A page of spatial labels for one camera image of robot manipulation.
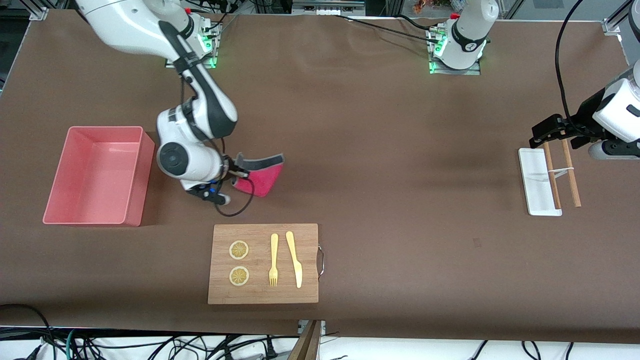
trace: wooden fork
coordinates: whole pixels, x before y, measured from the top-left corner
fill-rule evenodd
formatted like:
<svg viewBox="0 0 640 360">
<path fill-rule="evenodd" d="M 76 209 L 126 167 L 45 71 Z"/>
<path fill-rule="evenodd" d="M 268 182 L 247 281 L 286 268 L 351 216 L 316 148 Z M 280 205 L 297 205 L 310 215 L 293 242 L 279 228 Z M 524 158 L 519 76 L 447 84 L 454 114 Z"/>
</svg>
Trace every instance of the wooden fork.
<svg viewBox="0 0 640 360">
<path fill-rule="evenodd" d="M 278 286 L 278 269 L 276 269 L 277 257 L 278 257 L 278 234 L 271 234 L 271 269 L 269 270 L 270 286 Z"/>
</svg>

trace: cutting board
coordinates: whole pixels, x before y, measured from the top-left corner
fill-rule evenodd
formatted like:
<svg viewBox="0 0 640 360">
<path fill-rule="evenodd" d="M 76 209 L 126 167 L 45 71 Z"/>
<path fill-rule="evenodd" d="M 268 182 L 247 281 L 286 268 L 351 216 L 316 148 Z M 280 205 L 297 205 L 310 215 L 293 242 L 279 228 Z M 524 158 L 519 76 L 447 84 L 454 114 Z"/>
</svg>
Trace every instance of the cutting board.
<svg viewBox="0 0 640 360">
<path fill-rule="evenodd" d="M 285 233 L 292 231 L 296 240 L 296 255 L 302 264 L 302 286 L 296 287 L 293 260 Z M 271 234 L 278 241 L 278 286 L 269 286 L 271 268 Z M 249 246 L 249 253 L 240 260 L 229 255 L 229 247 L 237 240 Z M 239 224 L 216 225 L 213 229 L 211 272 L 209 273 L 209 304 L 301 304 L 318 302 L 318 225 L 317 224 Z M 242 286 L 229 281 L 236 266 L 249 271 Z"/>
</svg>

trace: lemon slice print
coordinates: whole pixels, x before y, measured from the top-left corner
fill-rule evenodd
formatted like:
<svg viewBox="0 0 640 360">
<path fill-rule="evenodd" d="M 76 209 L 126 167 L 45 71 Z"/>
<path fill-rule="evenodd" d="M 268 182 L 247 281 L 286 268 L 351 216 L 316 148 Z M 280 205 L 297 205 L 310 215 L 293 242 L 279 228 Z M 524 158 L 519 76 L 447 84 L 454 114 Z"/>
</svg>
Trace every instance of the lemon slice print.
<svg viewBox="0 0 640 360">
<path fill-rule="evenodd" d="M 229 273 L 229 281 L 233 285 L 242 286 L 246 284 L 249 280 L 249 270 L 247 270 L 244 266 L 236 266 Z"/>
<path fill-rule="evenodd" d="M 236 260 L 244 259 L 248 253 L 249 245 L 242 240 L 234 241 L 229 247 L 229 255 Z"/>
</svg>

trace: pink bin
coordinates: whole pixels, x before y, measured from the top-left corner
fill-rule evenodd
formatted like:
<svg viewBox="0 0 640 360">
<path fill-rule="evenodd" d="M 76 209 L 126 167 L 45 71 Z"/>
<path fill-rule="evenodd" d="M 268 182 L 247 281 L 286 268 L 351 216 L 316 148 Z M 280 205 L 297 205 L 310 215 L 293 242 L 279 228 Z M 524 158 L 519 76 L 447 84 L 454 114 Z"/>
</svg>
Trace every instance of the pink bin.
<svg viewBox="0 0 640 360">
<path fill-rule="evenodd" d="M 140 226 L 154 146 L 140 126 L 70 127 L 42 222 Z"/>
</svg>

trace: tabletop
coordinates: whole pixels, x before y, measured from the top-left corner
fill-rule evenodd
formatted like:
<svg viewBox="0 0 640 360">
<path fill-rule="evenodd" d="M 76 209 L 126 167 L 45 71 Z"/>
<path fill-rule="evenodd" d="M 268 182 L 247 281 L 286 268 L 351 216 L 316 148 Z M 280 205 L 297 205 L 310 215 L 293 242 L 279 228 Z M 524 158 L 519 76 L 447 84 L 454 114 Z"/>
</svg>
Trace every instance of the tabletop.
<svg viewBox="0 0 640 360">
<path fill-rule="evenodd" d="M 222 218 L 153 165 L 142 226 L 95 229 L 42 223 L 67 129 L 139 125 L 157 140 L 180 81 L 53 10 L 31 23 L 0 97 L 0 302 L 70 327 L 273 334 L 320 318 L 344 336 L 636 342 L 638 163 L 573 151 L 582 208 L 561 178 L 563 216 L 526 210 L 517 149 L 561 112 L 559 26 L 497 22 L 482 74 L 447 76 L 429 73 L 420 40 L 337 17 L 239 16 L 211 74 L 239 113 L 229 153 L 285 154 L 271 193 Z M 576 22 L 561 66 L 575 110 L 626 64 L 616 37 Z M 246 198 L 230 193 L 229 211 Z M 207 305 L 214 224 L 262 223 L 319 224 L 319 303 Z"/>
</svg>

